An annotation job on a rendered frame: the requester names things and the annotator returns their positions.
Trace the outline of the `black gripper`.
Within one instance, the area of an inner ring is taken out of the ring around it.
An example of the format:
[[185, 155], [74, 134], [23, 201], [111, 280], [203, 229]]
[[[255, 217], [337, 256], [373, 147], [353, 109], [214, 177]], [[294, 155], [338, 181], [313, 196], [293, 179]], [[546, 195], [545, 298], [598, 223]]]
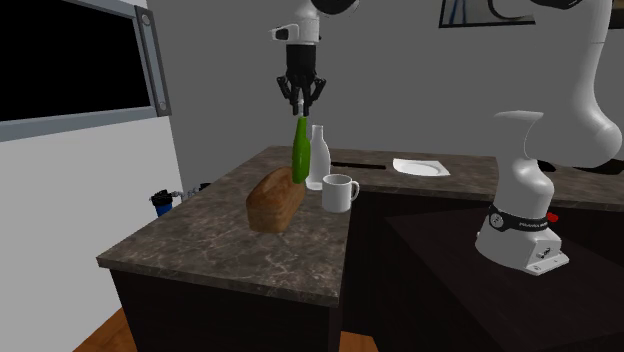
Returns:
[[320, 98], [326, 85], [326, 80], [316, 77], [316, 51], [315, 45], [287, 44], [286, 45], [286, 76], [276, 78], [279, 89], [292, 107], [292, 115], [299, 114], [299, 91], [300, 89], [289, 83], [303, 84], [303, 116], [308, 117], [310, 107]]

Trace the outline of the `green glass bottle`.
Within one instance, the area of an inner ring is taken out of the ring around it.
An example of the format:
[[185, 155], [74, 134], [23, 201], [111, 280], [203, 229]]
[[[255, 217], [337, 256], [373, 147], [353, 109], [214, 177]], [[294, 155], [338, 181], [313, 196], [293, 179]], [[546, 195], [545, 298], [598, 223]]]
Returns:
[[307, 138], [307, 118], [299, 117], [292, 145], [292, 181], [301, 184], [309, 175], [310, 141]]

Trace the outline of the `clear glass bottle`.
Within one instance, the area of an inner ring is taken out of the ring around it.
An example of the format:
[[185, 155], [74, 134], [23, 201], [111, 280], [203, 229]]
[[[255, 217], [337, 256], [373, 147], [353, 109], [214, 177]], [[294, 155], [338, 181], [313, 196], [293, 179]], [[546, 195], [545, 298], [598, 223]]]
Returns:
[[306, 178], [306, 187], [313, 191], [321, 190], [323, 178], [330, 173], [330, 168], [331, 156], [324, 139], [323, 126], [313, 125], [310, 141], [310, 168]]

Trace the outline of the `white mug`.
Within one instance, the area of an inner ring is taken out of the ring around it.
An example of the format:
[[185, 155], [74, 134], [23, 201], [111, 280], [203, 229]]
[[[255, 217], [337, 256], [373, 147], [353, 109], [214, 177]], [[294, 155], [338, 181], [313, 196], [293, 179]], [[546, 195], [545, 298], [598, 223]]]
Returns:
[[348, 175], [329, 174], [322, 179], [322, 207], [331, 213], [351, 209], [360, 192], [360, 184]]

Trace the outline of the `brown bread loaf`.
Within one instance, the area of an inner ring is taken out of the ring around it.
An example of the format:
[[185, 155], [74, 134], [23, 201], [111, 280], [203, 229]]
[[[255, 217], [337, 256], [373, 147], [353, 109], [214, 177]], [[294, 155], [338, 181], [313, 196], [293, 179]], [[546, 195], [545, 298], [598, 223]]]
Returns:
[[246, 199], [251, 230], [284, 232], [305, 196], [303, 184], [292, 181], [292, 168], [280, 167], [266, 175]]

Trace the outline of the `white plate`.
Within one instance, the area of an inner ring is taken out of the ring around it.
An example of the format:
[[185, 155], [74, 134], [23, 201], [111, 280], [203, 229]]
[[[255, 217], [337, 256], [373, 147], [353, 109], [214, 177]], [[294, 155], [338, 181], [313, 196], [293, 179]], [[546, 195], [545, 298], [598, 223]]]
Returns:
[[439, 161], [394, 158], [393, 168], [400, 173], [422, 177], [444, 177], [450, 172]]

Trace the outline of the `blue water filter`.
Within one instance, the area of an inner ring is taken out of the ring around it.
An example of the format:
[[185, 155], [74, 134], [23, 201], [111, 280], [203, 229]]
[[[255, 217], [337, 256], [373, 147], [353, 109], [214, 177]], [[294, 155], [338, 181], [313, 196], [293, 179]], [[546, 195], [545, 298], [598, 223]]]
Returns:
[[166, 189], [154, 193], [149, 201], [155, 208], [158, 217], [164, 215], [172, 209], [173, 196]]

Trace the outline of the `grey framed window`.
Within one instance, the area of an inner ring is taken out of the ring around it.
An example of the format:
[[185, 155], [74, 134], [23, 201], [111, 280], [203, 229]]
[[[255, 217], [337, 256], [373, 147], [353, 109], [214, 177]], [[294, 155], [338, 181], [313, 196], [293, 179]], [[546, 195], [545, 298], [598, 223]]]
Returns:
[[125, 0], [0, 0], [0, 142], [171, 112], [151, 10]]

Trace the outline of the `dark kitchen cabinet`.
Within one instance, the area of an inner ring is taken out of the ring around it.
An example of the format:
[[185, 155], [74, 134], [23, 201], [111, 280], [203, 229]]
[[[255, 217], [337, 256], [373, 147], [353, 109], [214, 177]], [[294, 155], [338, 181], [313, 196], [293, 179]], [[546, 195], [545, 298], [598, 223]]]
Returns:
[[372, 235], [394, 215], [473, 209], [479, 200], [364, 192], [343, 214], [310, 197], [283, 233], [218, 225], [178, 211], [98, 257], [114, 281], [138, 352], [338, 352], [342, 332], [377, 330]]

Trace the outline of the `dark robot stand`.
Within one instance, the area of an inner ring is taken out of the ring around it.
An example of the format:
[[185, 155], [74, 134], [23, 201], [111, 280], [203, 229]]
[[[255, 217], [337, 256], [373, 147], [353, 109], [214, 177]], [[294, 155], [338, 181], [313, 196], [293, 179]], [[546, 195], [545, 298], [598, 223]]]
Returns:
[[567, 240], [540, 276], [475, 248], [483, 208], [388, 217], [377, 326], [391, 352], [624, 352], [624, 267]]

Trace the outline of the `dark framed wall picture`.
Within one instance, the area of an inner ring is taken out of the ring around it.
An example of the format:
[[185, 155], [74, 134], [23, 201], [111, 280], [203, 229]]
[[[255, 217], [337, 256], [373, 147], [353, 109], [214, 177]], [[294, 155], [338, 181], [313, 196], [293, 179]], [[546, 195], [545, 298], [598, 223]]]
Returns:
[[439, 28], [534, 25], [531, 15], [503, 16], [493, 0], [442, 0]]

